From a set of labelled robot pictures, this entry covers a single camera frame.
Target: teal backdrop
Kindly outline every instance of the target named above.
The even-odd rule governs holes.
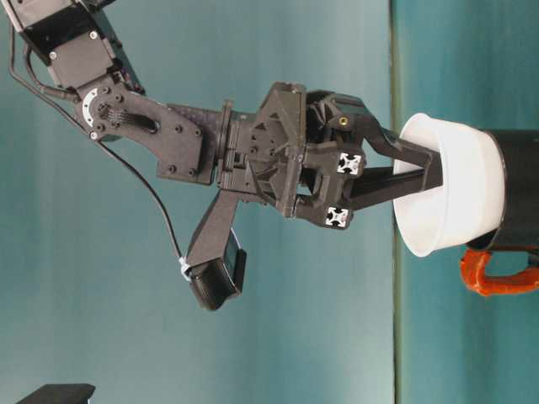
[[[479,128],[539,127],[539,3],[394,0],[395,126],[416,112]],[[468,292],[463,248],[413,257],[398,244],[398,402],[539,402],[539,294]],[[526,257],[494,256],[491,274]]]
[[[386,2],[130,0],[109,17],[157,100],[254,111],[273,81],[296,81],[359,95],[390,125]],[[7,32],[0,402],[81,381],[96,403],[393,402],[389,204],[347,232],[242,205],[245,294],[202,311],[146,190],[8,79]],[[113,148],[152,179],[185,247],[215,188],[158,181],[148,152]]]

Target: black cylinder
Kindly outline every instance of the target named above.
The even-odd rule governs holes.
[[[468,243],[476,250],[539,249],[539,131],[486,130],[504,164],[505,206],[497,230]]]

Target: handle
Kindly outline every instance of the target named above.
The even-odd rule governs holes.
[[[488,276],[485,269],[492,253],[468,249],[461,260],[461,276],[466,287],[482,296],[519,295],[539,289],[539,268],[530,266],[512,276]]]

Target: wire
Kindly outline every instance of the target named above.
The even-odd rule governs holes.
[[[165,207],[164,203],[161,201],[161,198],[159,198],[159,195],[157,194],[155,189],[144,178],[144,176],[142,176],[142,174],[140,174],[136,170],[136,168],[131,166],[126,160],[124,160],[122,157],[118,156],[114,151],[112,151],[107,146],[105,146],[103,142],[96,141],[95,145],[99,147],[106,155],[115,159],[122,166],[124,166],[127,170],[129,170],[135,177],[137,177],[139,181],[144,185],[144,187],[148,190],[148,192],[152,195],[153,200],[155,201],[155,203],[161,210],[161,214],[163,215],[165,224],[167,225],[168,235],[170,236],[170,239],[172,241],[174,253],[176,254],[176,257],[178,258],[178,260],[180,260],[182,258],[182,253],[179,250],[178,240],[176,238],[176,233],[174,232],[172,221],[170,220],[170,216],[168,215],[167,208]]]
[[[78,97],[77,93],[74,93],[72,91],[62,90],[59,88],[53,88],[42,83],[40,79],[37,78],[34,72],[34,68],[32,67],[31,56],[32,56],[32,49],[29,47],[28,43],[25,42],[24,49],[23,49],[24,66],[26,67],[28,76],[32,79],[32,81],[37,86],[37,88],[41,91],[42,94],[49,95],[51,97],[55,97],[59,99],[65,99],[73,103],[78,103],[80,101],[80,98]]]
[[[156,133],[158,130],[157,122],[147,116],[132,114],[125,109],[111,108],[109,105],[104,105],[103,110],[99,112],[99,118],[108,120],[111,124],[137,126],[150,133]]]
[[[28,91],[30,91],[32,94],[34,94],[41,101],[45,102],[50,107],[52,107],[58,114],[60,114],[71,125],[73,125],[76,129],[80,130],[85,136],[87,136],[88,134],[86,133],[86,130],[83,128],[83,126],[79,124],[64,108],[62,108],[59,104],[52,101],[50,98],[46,97],[44,94],[42,94],[39,90],[34,88],[30,83],[24,80],[17,73],[17,71],[15,70],[15,28],[11,25],[11,22],[9,23],[9,49],[10,49],[9,74],[11,75],[11,77],[16,82],[18,82],[23,87],[25,87]],[[136,168],[134,168],[131,164],[129,164],[124,158],[120,157],[114,151],[109,149],[102,141],[96,141],[94,142],[94,144],[107,156],[119,162],[124,168],[126,168],[131,174],[133,174],[142,183],[142,185],[144,185],[144,188],[148,190],[150,195],[153,197],[153,200],[157,204],[158,208],[161,210],[161,214],[163,215],[163,219],[165,220],[168,234],[170,236],[170,241],[173,245],[174,254],[176,255],[176,258],[180,260],[182,258],[182,253],[179,249],[178,239],[176,238],[176,233],[174,231],[172,221],[170,220],[170,215],[168,214],[167,208],[165,207],[161,198],[159,198],[159,195],[157,194],[155,189],[151,186],[151,184],[144,178],[144,176]]]

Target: black object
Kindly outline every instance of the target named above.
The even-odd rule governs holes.
[[[92,385],[44,385],[17,404],[88,404]]]
[[[539,251],[539,131],[487,130],[504,163],[505,207],[500,227],[468,246],[489,251]]]
[[[243,289],[245,252],[237,248],[227,262],[238,201],[343,230],[355,210],[442,185],[440,154],[383,129],[359,98],[277,82],[256,114],[234,112],[229,101],[222,111],[160,104],[143,96],[104,15],[111,1],[1,1],[29,47],[25,59],[33,52],[49,67],[57,95],[74,101],[77,126],[92,141],[138,142],[156,156],[160,178],[216,181],[221,191],[184,258],[191,288],[210,310]],[[366,168],[364,141],[418,169]]]

